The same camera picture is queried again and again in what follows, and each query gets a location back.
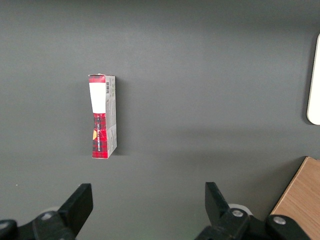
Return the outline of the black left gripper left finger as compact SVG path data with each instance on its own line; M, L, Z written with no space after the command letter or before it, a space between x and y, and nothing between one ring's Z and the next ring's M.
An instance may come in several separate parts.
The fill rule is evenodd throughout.
M93 210L92 185L82 183L58 208L39 214L25 225L0 221L2 240L75 240Z

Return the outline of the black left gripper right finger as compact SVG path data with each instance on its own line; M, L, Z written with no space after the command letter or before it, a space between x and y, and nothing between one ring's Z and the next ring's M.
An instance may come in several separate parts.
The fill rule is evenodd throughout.
M238 207L230 207L215 182L205 183L205 210L210 225L197 240L309 240L292 218L272 214L264 221Z

